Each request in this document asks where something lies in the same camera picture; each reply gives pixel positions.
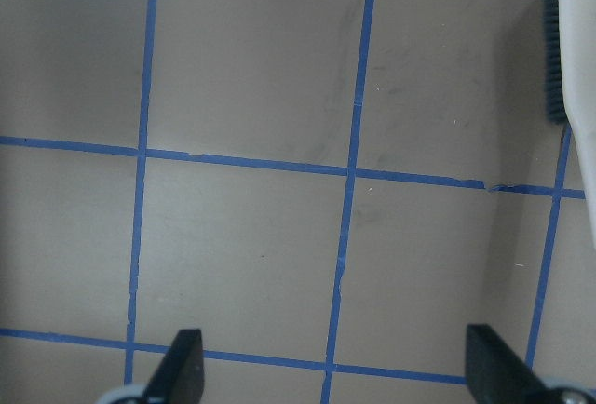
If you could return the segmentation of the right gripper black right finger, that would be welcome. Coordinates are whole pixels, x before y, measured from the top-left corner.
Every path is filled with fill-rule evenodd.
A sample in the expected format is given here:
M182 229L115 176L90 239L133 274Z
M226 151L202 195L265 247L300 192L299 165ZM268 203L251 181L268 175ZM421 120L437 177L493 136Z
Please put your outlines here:
M477 403L593 403L587 389L537 376L488 324L466 329L465 380Z

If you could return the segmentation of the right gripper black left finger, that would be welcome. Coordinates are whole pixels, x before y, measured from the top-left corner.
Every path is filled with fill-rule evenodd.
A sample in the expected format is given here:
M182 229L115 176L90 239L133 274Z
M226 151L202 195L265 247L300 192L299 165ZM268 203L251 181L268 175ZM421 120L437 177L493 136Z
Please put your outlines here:
M200 329L179 330L144 388L141 403L196 404L205 388Z

